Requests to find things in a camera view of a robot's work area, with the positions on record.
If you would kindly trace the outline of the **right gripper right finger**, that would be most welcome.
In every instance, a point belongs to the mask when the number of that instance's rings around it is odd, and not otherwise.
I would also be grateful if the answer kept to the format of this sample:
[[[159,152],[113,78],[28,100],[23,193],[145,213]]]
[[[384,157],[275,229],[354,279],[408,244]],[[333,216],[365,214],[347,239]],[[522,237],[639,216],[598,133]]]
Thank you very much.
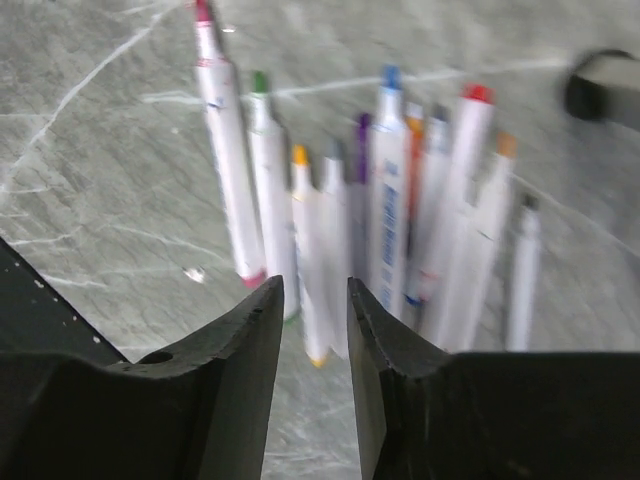
[[[635,353],[447,353],[348,282],[366,479],[635,479]]]

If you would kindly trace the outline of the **green cap marker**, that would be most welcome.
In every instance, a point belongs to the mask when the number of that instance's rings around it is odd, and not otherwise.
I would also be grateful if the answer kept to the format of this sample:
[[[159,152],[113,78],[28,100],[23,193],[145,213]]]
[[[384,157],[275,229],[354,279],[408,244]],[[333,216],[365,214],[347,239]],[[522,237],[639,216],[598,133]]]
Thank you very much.
[[[269,276],[280,275],[284,284],[284,318],[300,308],[297,281],[292,202],[286,173],[286,139],[273,116],[269,84],[262,71],[253,73],[252,115],[248,131],[259,215]]]

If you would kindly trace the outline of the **red translucent pen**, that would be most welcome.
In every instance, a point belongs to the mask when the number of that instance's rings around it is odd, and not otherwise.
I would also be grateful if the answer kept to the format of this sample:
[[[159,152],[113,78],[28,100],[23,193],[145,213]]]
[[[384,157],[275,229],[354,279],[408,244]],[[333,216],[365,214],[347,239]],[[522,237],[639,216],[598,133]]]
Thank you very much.
[[[406,105],[406,120],[410,131],[408,164],[408,226],[407,248],[411,249],[411,235],[416,217],[424,151],[424,111],[419,104]]]

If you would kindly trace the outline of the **red cap marker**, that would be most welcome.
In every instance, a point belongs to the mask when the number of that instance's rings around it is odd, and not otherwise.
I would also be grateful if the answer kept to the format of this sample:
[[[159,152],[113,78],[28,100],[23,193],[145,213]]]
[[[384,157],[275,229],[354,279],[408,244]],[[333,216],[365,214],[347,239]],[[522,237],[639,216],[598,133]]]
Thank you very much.
[[[458,285],[469,223],[467,190],[492,114],[492,89],[478,83],[465,86],[453,137],[450,170],[424,263],[427,301],[424,333],[429,342],[444,351],[452,349],[456,309],[462,304]]]

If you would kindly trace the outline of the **orange cap marker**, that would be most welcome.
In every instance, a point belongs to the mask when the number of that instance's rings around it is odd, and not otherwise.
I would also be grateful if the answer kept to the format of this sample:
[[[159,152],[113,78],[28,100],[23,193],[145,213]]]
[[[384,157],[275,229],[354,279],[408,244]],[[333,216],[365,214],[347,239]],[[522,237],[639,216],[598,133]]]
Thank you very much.
[[[515,164],[517,142],[506,132],[497,136],[496,155],[491,175],[479,192],[471,218],[468,236],[468,259],[465,261],[463,303],[459,319],[461,350],[469,350],[490,284],[494,263],[511,204],[511,176]]]

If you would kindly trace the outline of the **pink cap marker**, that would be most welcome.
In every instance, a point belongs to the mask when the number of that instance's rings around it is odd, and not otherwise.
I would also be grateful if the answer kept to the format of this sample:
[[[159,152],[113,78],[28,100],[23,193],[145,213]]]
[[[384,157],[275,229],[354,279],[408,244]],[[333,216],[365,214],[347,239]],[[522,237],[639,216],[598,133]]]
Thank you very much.
[[[265,260],[249,178],[235,69],[218,42],[209,4],[196,1],[194,10],[198,47],[196,71],[235,269],[245,286],[255,288],[266,276]]]

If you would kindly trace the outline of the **yellow cap marker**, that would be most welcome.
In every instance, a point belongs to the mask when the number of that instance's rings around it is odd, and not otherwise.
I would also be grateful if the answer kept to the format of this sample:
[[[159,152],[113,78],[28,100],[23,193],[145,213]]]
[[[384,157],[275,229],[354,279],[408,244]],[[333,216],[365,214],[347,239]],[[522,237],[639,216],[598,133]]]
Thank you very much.
[[[305,350],[311,363],[322,367],[331,347],[331,324],[327,309],[321,247],[316,236],[317,221],[314,187],[307,150],[294,145],[292,150],[293,220]]]

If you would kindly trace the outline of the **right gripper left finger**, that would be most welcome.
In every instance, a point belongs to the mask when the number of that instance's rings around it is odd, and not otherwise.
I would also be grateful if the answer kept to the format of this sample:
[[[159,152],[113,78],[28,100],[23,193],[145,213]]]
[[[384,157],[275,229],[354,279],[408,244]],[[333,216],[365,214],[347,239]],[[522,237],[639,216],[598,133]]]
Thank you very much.
[[[5,479],[257,479],[280,352],[272,277],[135,364],[1,358]]]

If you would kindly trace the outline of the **black cap marker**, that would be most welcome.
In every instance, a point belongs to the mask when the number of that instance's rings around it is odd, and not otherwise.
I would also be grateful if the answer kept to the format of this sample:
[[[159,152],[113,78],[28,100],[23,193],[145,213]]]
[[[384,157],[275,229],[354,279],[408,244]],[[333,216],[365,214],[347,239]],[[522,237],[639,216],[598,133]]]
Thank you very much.
[[[525,194],[512,259],[505,347],[526,351],[529,344],[540,254],[539,201]]]

